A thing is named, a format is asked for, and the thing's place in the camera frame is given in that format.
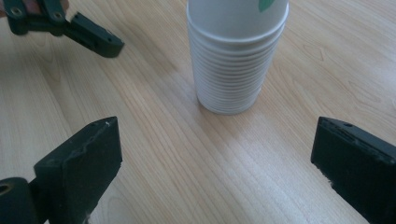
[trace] black mechanical part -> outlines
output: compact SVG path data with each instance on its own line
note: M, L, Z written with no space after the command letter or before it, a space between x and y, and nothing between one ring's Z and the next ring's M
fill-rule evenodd
M117 118L87 125L35 165L31 183L0 181L0 223L87 223L121 162Z
M4 0L8 24L15 35L26 35L29 31L50 32L66 35L87 49L106 58L117 57L124 43L108 30L78 13L71 22L67 21L58 0L39 0L41 14L29 14L22 0Z
M311 161L371 223L396 223L396 147L337 119L319 118Z

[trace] metal screw head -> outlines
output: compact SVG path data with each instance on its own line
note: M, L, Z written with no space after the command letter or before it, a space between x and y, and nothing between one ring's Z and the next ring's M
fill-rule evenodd
M60 12L54 12L53 17L58 20L61 20L63 18L62 14Z
M11 13L14 15L14 16L21 16L22 15L22 11L19 9L19 8L17 8L17 7L13 7L12 9L11 9Z

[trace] wooden table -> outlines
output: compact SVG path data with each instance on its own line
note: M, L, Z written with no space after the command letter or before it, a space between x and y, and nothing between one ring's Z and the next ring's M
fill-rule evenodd
M295 0L262 92L219 116L197 101L186 0L71 0L120 57L13 35L0 20L0 179L86 124L120 123L123 163L92 223L366 223L310 162L319 116L396 145L396 2Z

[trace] white paper cup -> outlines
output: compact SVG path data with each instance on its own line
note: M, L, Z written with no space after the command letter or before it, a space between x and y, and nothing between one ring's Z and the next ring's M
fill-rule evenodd
M188 3L195 88L200 103L212 112L225 115L243 112L260 93L289 12L287 0L274 0L265 9L259 8L263 7L260 2L190 0ZM230 15L233 20L225 20Z

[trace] cup rim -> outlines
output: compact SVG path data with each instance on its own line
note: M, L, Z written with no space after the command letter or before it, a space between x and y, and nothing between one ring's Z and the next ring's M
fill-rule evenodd
M186 15L187 15L187 23L189 23L193 29L198 32L200 35L205 36L213 41L216 42L220 42L220 43L224 43L224 44L229 44L229 45L246 45L246 44L252 44L255 42L258 42L270 35L272 35L273 33L275 33L278 29L280 29L283 24L286 23L286 20L289 16L289 3L286 4L286 9L285 9L285 13L283 15L282 20L280 20L280 22L274 26L270 31L262 34L262 35L256 35L253 37L249 37L249 38L227 38L227 37L221 37L221 36L217 36L217 35L212 35L209 34L207 32L204 32L202 30L200 30L197 25L195 25L192 22L191 16L190 16L190 12L189 12L189 3L187 3L187 10L186 10Z

